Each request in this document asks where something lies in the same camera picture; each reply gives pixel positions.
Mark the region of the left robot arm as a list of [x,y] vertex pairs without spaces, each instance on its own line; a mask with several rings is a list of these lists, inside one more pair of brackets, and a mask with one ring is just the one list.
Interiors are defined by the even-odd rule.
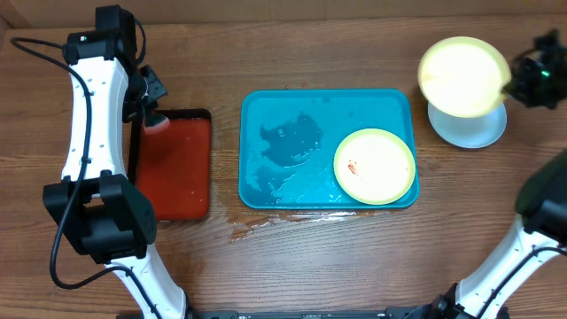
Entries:
[[43,189],[43,204],[58,225],[54,243],[66,238],[113,272],[127,287],[144,318],[187,318],[186,293],[175,284],[155,246],[157,222],[150,201],[129,181],[122,126],[163,126],[155,114],[167,91],[144,65],[142,31],[119,5],[96,9],[96,26],[72,33],[63,47],[72,77],[74,104],[66,164],[59,183]]

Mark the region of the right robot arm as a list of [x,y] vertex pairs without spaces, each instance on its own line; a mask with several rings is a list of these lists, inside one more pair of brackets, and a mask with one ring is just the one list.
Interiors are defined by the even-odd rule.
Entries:
[[[566,49],[557,30],[507,61],[491,44],[454,36],[433,44],[418,85],[437,134],[462,148],[493,144],[507,124],[504,102],[554,109],[566,98]],[[411,318],[506,318],[506,300],[538,268],[566,253],[566,154],[532,175],[518,194],[509,232],[486,260]]]

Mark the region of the light blue plate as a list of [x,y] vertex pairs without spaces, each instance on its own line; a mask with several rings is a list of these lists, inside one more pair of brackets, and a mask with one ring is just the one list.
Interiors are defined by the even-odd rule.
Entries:
[[480,149],[494,144],[503,135],[508,120],[503,103],[477,118],[455,117],[429,103],[428,116],[433,129],[443,140],[464,149]]

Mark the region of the yellow-green plate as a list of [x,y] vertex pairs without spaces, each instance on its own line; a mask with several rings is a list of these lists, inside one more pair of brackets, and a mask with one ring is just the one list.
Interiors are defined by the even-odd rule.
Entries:
[[433,44],[420,60],[417,81],[425,98],[441,112],[477,118],[492,112],[511,80],[509,63],[491,44],[455,36]]
[[368,205],[389,205],[412,187],[416,159],[400,137],[365,128],[338,145],[333,170],[339,186],[351,198]]

